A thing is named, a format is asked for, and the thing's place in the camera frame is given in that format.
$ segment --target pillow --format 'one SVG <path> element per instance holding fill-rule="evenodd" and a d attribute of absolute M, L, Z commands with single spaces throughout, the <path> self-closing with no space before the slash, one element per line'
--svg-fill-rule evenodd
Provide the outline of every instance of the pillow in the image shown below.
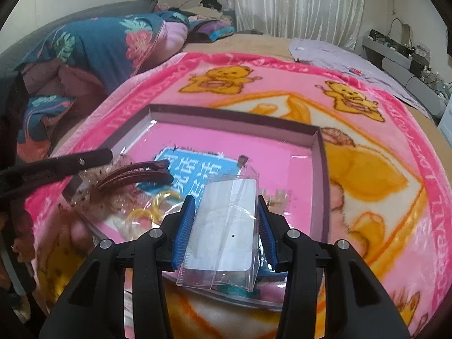
<path fill-rule="evenodd" d="M 215 42 L 217 39 L 232 36 L 236 32 L 230 23 L 221 20 L 203 19 L 200 15 L 190 17 L 189 21 L 189 43 Z"/>
<path fill-rule="evenodd" d="M 75 98 L 56 95 L 29 99 L 23 116 L 23 128 L 17 137 L 17 155 L 20 159 L 31 163 L 50 155 L 53 130 L 75 101 Z"/>
<path fill-rule="evenodd" d="M 187 35 L 188 28 L 185 24 L 165 21 L 155 48 L 151 56 L 143 62 L 141 71 L 153 69 L 180 52 L 187 40 Z"/>
<path fill-rule="evenodd" d="M 215 10 L 215 9 L 209 9 L 208 7 L 204 7 L 204 6 L 195 6 L 195 7 L 192 7 L 191 9 L 187 9 L 185 11 L 192 12 L 195 15 L 201 15 L 201 16 L 205 16 L 207 18 L 212 18 L 212 19 L 216 19 L 216 20 L 221 20 L 221 18 L 223 17 L 222 12 Z"/>

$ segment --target blue label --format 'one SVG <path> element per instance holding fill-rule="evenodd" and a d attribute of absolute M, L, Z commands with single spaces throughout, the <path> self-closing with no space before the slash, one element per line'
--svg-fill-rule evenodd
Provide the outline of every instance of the blue label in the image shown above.
<path fill-rule="evenodd" d="M 151 194 L 170 188 L 177 191 L 183 198 L 192 195 L 196 201 L 196 206 L 199 205 L 209 176 L 217 173 L 239 173 L 237 161 L 225 158 L 223 155 L 164 148 L 155 157 L 155 160 L 163 159 L 169 160 L 169 172 L 174 177 L 171 186 L 155 187 L 153 183 L 141 182 L 137 187 Z"/>

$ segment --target bed sheet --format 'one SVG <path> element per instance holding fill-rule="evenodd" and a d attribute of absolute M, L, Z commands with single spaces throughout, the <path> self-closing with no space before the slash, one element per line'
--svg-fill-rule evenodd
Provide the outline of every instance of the bed sheet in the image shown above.
<path fill-rule="evenodd" d="M 327 42 L 309 39 L 293 39 L 289 51 L 293 58 L 302 63 L 347 73 L 369 85 L 379 87 L 430 118 L 427 110 L 397 81 L 353 52 Z"/>
<path fill-rule="evenodd" d="M 280 60 L 293 62 L 292 55 L 289 52 L 290 42 L 291 39 L 289 38 L 234 34 L 231 37 L 218 40 L 217 42 L 208 45 L 202 43 L 187 44 L 183 51 L 202 52 L 206 54 L 238 52 L 271 56 Z M 425 117 L 423 113 L 411 106 L 405 105 L 405 107 L 416 119 L 417 123 L 431 142 L 446 171 L 449 182 L 452 183 L 452 149 L 447 144 L 446 139 L 437 129 L 435 124 Z"/>

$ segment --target brown claw clip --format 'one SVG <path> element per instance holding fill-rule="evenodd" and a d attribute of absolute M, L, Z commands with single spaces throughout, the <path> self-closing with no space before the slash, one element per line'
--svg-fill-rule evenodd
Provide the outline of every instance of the brown claw clip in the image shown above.
<path fill-rule="evenodd" d="M 103 196 L 127 185 L 138 182 L 152 182 L 157 185 L 170 185 L 173 176 L 168 172 L 170 161 L 134 163 L 111 172 L 91 190 L 91 201 L 99 202 Z"/>

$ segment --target pink blanket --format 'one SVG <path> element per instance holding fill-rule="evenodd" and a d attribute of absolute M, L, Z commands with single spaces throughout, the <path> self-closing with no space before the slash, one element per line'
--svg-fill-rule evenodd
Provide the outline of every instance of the pink blanket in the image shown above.
<path fill-rule="evenodd" d="M 425 134 L 392 95 L 343 73 L 274 58 L 181 54 L 125 82 L 59 154 L 98 147 L 147 103 L 240 110 L 320 126 L 331 179 L 330 240 L 352 242 L 412 334 L 428 322 L 452 283 L 452 192 Z M 65 184 L 28 200 L 38 245 Z M 190 328 L 194 337 L 270 338 L 277 324 L 257 311 L 239 335 L 231 329 L 239 318 L 230 306 L 174 289 L 168 304 L 173 326 Z M 322 292 L 317 336 L 324 322 Z"/>

